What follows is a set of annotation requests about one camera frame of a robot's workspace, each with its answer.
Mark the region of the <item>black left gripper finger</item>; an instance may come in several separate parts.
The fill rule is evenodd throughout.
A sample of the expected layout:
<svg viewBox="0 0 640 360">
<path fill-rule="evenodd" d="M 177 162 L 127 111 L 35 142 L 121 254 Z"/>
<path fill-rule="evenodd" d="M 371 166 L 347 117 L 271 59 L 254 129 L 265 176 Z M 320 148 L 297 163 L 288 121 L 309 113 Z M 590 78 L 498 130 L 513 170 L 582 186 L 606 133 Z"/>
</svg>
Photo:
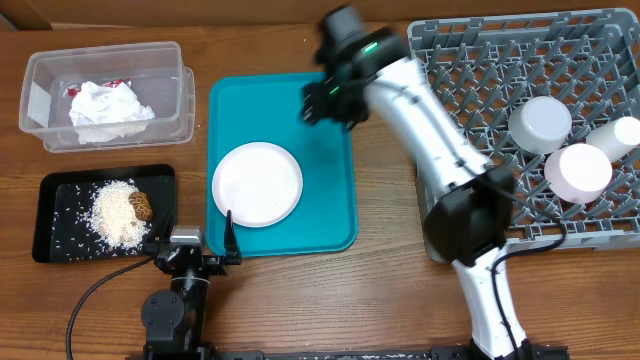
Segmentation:
<svg viewBox="0 0 640 360">
<path fill-rule="evenodd" d="M 143 241 L 144 253 L 156 253 L 159 250 L 161 245 L 169 238 L 174 220 L 174 211 L 167 211 L 153 220 L 148 238 Z"/>
<path fill-rule="evenodd" d="M 237 237 L 234 230 L 234 221 L 232 211 L 226 213 L 226 223 L 224 231 L 224 249 L 226 251 L 227 260 L 240 260 L 241 251 L 238 245 Z"/>
</svg>

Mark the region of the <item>large pink plate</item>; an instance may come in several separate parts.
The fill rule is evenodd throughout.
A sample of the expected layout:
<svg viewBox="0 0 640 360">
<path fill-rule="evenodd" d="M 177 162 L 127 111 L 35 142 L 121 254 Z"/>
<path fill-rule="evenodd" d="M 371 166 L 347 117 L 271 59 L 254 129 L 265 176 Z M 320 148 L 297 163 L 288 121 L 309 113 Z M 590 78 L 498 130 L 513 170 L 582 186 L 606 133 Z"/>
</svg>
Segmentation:
<svg viewBox="0 0 640 360">
<path fill-rule="evenodd" d="M 218 163 L 211 192 L 218 210 L 244 227 L 261 228 L 286 218 L 297 206 L 304 180 L 296 159 L 268 142 L 236 147 Z"/>
</svg>

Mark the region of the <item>white napkin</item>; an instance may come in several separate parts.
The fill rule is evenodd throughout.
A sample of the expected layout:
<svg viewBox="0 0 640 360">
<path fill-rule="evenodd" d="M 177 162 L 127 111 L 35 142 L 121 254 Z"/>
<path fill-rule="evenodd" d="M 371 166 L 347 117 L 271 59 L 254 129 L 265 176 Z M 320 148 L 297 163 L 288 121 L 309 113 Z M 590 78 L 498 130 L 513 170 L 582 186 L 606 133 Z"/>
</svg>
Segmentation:
<svg viewBox="0 0 640 360">
<path fill-rule="evenodd" d="M 84 145 L 138 134 L 155 113 L 125 84 L 110 88 L 87 81 L 73 98 L 69 117 L 79 143 Z"/>
</svg>

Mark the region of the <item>red foil wrapper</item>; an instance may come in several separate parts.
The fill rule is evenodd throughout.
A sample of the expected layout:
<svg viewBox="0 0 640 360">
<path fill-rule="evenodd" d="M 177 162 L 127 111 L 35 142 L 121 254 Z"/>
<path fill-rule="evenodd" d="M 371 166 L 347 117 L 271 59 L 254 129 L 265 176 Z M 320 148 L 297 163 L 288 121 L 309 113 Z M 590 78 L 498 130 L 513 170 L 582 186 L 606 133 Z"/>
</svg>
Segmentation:
<svg viewBox="0 0 640 360">
<path fill-rule="evenodd" d="M 102 83 L 102 86 L 103 87 L 116 88 L 120 84 L 125 84 L 127 86 L 130 86 L 131 85 L 131 79 L 130 78 L 120 78 L 120 79 L 116 79 L 116 80 L 112 80 L 112 81 L 109 81 L 109 82 Z M 81 86 L 80 85 L 71 85 L 65 90 L 64 95 L 68 96 L 68 97 L 71 97 L 71 98 L 74 98 L 80 91 L 81 91 Z"/>
</svg>

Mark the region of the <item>grey bowl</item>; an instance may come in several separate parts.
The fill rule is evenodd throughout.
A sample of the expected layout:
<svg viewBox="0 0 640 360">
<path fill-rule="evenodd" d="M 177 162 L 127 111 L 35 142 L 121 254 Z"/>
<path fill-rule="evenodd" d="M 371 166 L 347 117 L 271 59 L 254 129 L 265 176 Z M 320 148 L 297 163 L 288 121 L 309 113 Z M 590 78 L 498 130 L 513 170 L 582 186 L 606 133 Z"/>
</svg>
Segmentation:
<svg viewBox="0 0 640 360">
<path fill-rule="evenodd" d="M 549 154 L 560 149 L 571 124 L 568 108 L 549 96 L 529 99 L 508 119 L 509 132 L 516 145 L 534 154 Z"/>
</svg>

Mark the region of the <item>white paper cup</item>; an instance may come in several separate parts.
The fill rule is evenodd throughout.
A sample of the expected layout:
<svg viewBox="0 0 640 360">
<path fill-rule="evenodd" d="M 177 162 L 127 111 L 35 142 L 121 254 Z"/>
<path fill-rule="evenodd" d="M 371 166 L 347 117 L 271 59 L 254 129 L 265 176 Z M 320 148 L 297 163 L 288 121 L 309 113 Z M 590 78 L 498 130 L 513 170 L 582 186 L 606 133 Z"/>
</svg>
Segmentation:
<svg viewBox="0 0 640 360">
<path fill-rule="evenodd" d="M 611 163 L 632 151 L 640 142 L 640 122 L 625 116 L 589 133 L 586 143 L 601 150 Z"/>
</svg>

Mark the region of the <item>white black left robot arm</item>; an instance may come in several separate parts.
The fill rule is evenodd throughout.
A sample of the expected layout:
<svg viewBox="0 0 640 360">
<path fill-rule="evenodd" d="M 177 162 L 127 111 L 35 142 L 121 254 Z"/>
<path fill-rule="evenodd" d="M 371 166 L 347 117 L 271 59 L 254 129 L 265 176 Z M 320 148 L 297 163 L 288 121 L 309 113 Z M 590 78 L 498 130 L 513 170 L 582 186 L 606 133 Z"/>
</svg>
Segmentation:
<svg viewBox="0 0 640 360">
<path fill-rule="evenodd" d="M 210 279 L 242 263 L 232 213 L 225 219 L 223 255 L 207 255 L 204 232 L 197 226 L 175 226 L 170 236 L 148 248 L 154 265 L 171 277 L 170 288 L 152 293 L 141 309 L 146 329 L 145 359 L 218 359 L 203 340 Z"/>
</svg>

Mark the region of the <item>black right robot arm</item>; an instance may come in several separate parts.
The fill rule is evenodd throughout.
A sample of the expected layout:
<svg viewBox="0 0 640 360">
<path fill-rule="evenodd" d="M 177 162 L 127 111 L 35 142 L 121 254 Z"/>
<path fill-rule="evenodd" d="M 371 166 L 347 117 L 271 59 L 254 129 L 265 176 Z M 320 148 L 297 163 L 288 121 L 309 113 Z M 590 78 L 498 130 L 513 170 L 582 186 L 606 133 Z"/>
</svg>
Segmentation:
<svg viewBox="0 0 640 360">
<path fill-rule="evenodd" d="M 404 143 L 422 185 L 425 247 L 453 265 L 472 323 L 467 346 L 433 349 L 433 359 L 566 359 L 563 346 L 532 343 L 520 325 L 506 262 L 513 257 L 505 231 L 511 224 L 515 179 L 458 130 L 419 62 L 389 28 L 366 30 L 357 11 L 343 5 L 319 24 L 315 61 L 320 82 L 303 89 L 302 119 L 331 119 L 346 130 L 378 112 Z"/>
</svg>

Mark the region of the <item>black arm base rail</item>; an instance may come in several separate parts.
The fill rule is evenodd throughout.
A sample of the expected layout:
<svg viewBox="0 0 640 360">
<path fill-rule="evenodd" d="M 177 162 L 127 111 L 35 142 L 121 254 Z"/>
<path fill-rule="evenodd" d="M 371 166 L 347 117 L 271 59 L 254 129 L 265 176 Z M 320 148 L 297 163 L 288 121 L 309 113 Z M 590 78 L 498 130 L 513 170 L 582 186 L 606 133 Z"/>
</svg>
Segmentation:
<svg viewBox="0 0 640 360">
<path fill-rule="evenodd" d="M 246 352 L 213 352 L 209 357 L 189 355 L 184 359 L 221 359 L 221 360 L 465 360 L 483 359 L 479 350 L 474 353 L 471 346 L 457 345 L 433 347 L 427 351 L 344 351 L 316 353 L 263 353 L 261 351 Z M 567 347 L 532 345 L 525 350 L 520 359 L 533 360 L 569 360 Z"/>
</svg>

